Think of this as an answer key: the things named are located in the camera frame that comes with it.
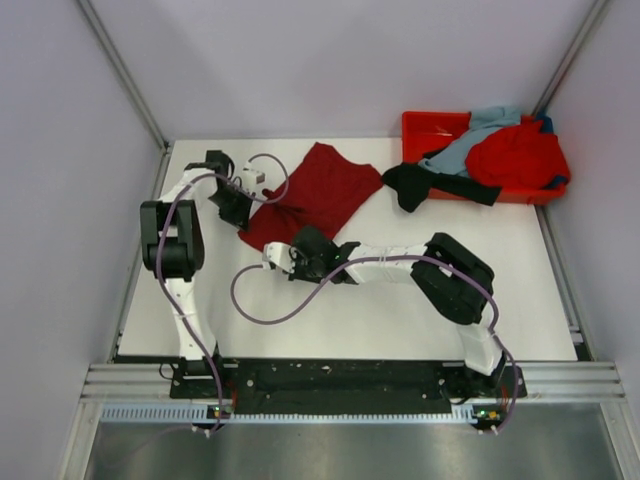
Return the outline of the dark red t shirt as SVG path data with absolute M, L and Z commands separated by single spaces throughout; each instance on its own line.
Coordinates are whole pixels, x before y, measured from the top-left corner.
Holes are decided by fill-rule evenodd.
M 332 239 L 382 186 L 372 165 L 352 163 L 333 146 L 315 143 L 290 175 L 288 188 L 263 191 L 269 199 L 281 199 L 261 205 L 238 237 L 258 251 L 271 242 L 291 244 L 305 226 Z

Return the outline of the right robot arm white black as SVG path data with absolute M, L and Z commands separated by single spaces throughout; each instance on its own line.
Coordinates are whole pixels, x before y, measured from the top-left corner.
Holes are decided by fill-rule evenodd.
M 318 229 L 305 227 L 285 249 L 284 260 L 283 270 L 291 280 L 416 287 L 455 326 L 463 347 L 465 385 L 450 386 L 446 393 L 469 398 L 500 389 L 512 357 L 496 332 L 495 274 L 452 236 L 438 232 L 429 241 L 410 246 L 357 241 L 338 245 Z

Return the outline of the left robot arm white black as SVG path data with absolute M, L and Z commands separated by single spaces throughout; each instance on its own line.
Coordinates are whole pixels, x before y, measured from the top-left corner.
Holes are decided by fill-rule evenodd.
M 227 374 L 214 360 L 217 341 L 209 326 L 211 308 L 197 299 L 197 287 L 205 282 L 211 261 L 200 218 L 212 207 L 223 222 L 246 231 L 255 199 L 251 189 L 263 179 L 262 173 L 247 168 L 236 173 L 226 153 L 208 150 L 203 161 L 187 164 L 167 193 L 140 206 L 143 265 L 170 305 L 180 342 L 179 365 L 202 363 L 191 381 L 205 396 L 222 397 Z

